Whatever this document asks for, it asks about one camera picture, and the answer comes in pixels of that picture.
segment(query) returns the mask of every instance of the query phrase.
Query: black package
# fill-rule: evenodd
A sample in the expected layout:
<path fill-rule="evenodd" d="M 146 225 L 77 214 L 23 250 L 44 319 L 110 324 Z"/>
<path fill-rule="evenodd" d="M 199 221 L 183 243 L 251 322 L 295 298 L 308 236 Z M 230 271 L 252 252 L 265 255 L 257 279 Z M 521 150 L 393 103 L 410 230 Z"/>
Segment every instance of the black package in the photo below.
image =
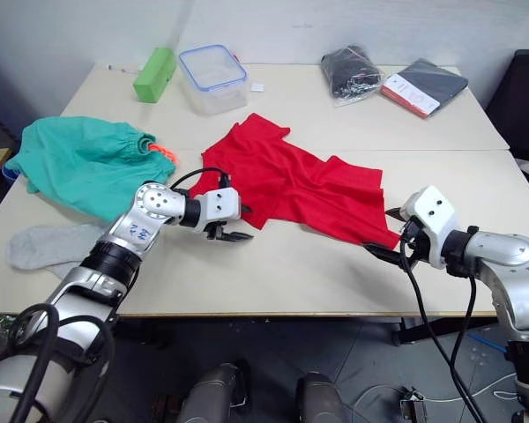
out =
<path fill-rule="evenodd" d="M 336 106 L 344 106 L 375 93 L 384 74 L 357 46 L 341 48 L 321 59 L 332 98 Z"/>
<path fill-rule="evenodd" d="M 468 85 L 468 79 L 439 68 L 436 64 L 419 59 L 398 72 L 403 79 L 430 95 L 444 106 L 447 101 L 460 93 Z"/>
<path fill-rule="evenodd" d="M 418 59 L 384 82 L 382 94 L 427 117 L 466 88 L 468 79 Z"/>

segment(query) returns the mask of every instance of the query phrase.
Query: black cable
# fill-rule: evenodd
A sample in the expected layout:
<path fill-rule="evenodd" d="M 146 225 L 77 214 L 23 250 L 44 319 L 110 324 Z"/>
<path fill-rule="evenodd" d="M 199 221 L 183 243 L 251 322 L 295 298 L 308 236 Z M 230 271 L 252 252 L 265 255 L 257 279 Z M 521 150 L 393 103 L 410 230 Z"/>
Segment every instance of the black cable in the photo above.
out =
<path fill-rule="evenodd" d="M 435 345 L 437 347 L 437 350 L 439 350 L 439 352 L 443 356 L 444 360 L 447 362 L 447 365 L 449 366 L 449 369 L 451 370 L 452 381 L 455 384 L 455 387 L 457 388 L 457 391 L 458 391 L 459 395 L 462 397 L 462 399 L 463 399 L 463 401 L 464 401 L 464 403 L 466 405 L 466 408 L 468 408 L 468 411 L 473 415 L 473 417 L 476 420 L 476 422 L 477 423 L 486 423 L 486 420 L 484 419 L 484 417 L 482 415 L 480 407 L 475 403 L 475 401 L 474 401 L 474 399 L 472 397 L 472 394 L 470 393 L 470 391 L 466 387 L 466 385 L 463 382 L 463 380 L 458 375 L 457 370 L 454 368 L 454 366 L 451 365 L 450 358 L 447 356 L 447 353 L 445 352 L 445 350 L 443 349 L 443 346 L 441 345 L 441 343 L 437 339 L 437 336 L 436 336 L 435 332 L 433 331 L 433 328 L 429 324 L 429 320 L 428 320 L 427 314 L 425 312 L 425 306 L 423 305 L 423 299 L 421 297 L 421 290 L 420 290 L 420 288 L 419 288 L 419 286 L 417 284 L 417 280 L 415 279 L 414 273 L 412 272 L 412 268 L 409 265 L 409 262 L 407 261 L 407 257 L 406 257 L 406 240 L 405 239 L 402 239 L 400 241 L 400 243 L 399 243 L 399 257 L 400 257 L 400 261 L 402 263 L 402 267 L 403 267 L 404 271 L 407 273 L 407 276 L 409 277 L 410 281 L 412 282 L 412 286 L 414 287 L 415 298 L 417 300 L 417 305 L 418 305 L 419 310 L 420 310 L 421 320 L 423 321 L 423 324 L 425 324 L 425 326 L 427 327 L 429 335 L 431 336 L 431 339 L 435 343 Z"/>
<path fill-rule="evenodd" d="M 10 423 L 24 423 L 26 421 L 27 415 L 34 406 L 35 396 L 41 386 L 43 376 L 45 376 L 45 372 L 47 371 L 49 360 L 55 349 L 56 334 L 59 329 L 59 313 L 51 304 L 35 304 L 22 311 L 11 324 L 10 332 L 8 334 L 8 347 L 12 350 L 16 348 L 20 325 L 24 323 L 28 317 L 38 311 L 47 314 L 47 326 L 44 329 L 45 336 L 43 337 L 43 342 L 37 352 L 34 366 L 27 378 L 27 383 L 21 394 L 21 398 L 16 404 L 14 413 L 11 415 Z"/>
<path fill-rule="evenodd" d="M 76 423 L 84 423 L 86 422 L 86 419 L 92 412 L 93 408 L 98 403 L 98 400 L 100 399 L 100 394 L 106 386 L 106 381 L 108 380 L 108 376 L 111 371 L 112 364 L 114 362 L 115 342 L 114 338 L 112 337 L 112 332 L 110 331 L 106 323 L 93 315 L 75 315 L 73 317 L 63 319 L 59 323 L 59 326 L 64 326 L 65 324 L 71 324 L 75 322 L 89 322 L 93 324 L 98 328 L 102 337 L 104 338 L 104 360 L 101 364 L 101 370 L 98 374 L 98 379 L 96 380 L 94 388 L 90 392 L 90 395 L 86 399 L 84 405 L 81 407 L 77 418 L 75 419 Z"/>
<path fill-rule="evenodd" d="M 11 392 L 10 398 L 21 398 L 22 394 L 23 392 Z M 41 418 L 37 420 L 36 423 L 51 423 L 51 418 L 49 417 L 47 410 L 37 399 L 34 401 L 34 407 L 41 413 Z"/>
<path fill-rule="evenodd" d="M 178 180 L 173 183 L 170 188 L 175 189 L 180 183 L 186 181 L 188 178 L 194 176 L 195 174 L 201 174 L 203 172 L 220 172 L 221 176 L 227 177 L 227 173 L 221 170 L 219 167 L 202 167 L 198 170 L 193 170 L 192 172 L 187 173 L 185 176 L 178 178 Z"/>
<path fill-rule="evenodd" d="M 472 274 L 469 275 L 469 279 L 470 279 L 470 300 L 468 301 L 468 307 L 466 308 L 465 318 L 462 321 L 462 327 L 460 328 L 460 332 L 457 335 L 455 346 L 452 348 L 451 366 L 453 368 L 455 367 L 455 363 L 457 361 L 457 355 L 458 355 L 458 350 L 460 349 L 460 344 L 462 343 L 462 339 L 466 331 L 468 330 L 468 324 L 470 323 L 470 318 L 473 314 L 474 303 L 476 302 L 476 280 L 474 279 L 474 276 Z"/>
<path fill-rule="evenodd" d="M 130 282 L 130 285 L 127 287 L 127 293 L 125 293 L 125 297 L 128 296 L 128 294 L 130 293 L 131 291 L 131 288 L 135 285 L 135 283 L 137 282 L 138 280 L 138 276 L 139 276 L 139 267 L 138 269 L 135 271 L 135 274 L 133 275 L 133 279 L 131 280 Z"/>

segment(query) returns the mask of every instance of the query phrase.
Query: small white paper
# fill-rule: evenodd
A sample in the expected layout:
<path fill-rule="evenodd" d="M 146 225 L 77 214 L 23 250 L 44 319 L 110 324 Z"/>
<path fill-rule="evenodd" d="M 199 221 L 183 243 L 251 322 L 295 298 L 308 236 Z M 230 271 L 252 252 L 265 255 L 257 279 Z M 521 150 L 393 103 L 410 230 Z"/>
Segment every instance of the small white paper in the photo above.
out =
<path fill-rule="evenodd" d="M 250 85 L 250 90 L 257 93 L 262 93 L 265 90 L 265 84 L 261 84 L 260 82 L 253 82 Z"/>
<path fill-rule="evenodd" d="M 439 101 L 425 94 L 422 90 L 415 85 L 412 85 L 397 73 L 386 79 L 384 86 L 395 92 L 402 99 L 406 100 L 426 115 L 430 115 L 431 112 L 441 104 Z"/>

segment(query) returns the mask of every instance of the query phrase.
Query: green cloth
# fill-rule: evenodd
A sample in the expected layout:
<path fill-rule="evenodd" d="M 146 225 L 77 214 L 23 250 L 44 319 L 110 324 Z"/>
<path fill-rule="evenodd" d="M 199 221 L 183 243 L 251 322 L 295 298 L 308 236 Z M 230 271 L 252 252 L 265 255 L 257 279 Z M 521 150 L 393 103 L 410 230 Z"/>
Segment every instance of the green cloth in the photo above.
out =
<path fill-rule="evenodd" d="M 19 153 L 6 167 L 29 179 L 27 192 L 101 219 L 130 208 L 145 181 L 165 183 L 175 165 L 147 147 L 153 135 L 128 123 L 91 117 L 46 117 L 24 129 Z"/>

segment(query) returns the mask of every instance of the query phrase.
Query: plastic container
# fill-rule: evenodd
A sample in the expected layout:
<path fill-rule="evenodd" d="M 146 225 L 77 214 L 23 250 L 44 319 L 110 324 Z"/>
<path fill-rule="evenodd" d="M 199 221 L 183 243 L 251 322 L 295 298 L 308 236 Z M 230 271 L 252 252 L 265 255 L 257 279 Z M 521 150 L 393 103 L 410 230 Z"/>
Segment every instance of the plastic container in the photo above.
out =
<path fill-rule="evenodd" d="M 220 44 L 183 51 L 178 63 L 185 75 L 184 89 L 202 115 L 216 115 L 247 104 L 247 72 Z"/>

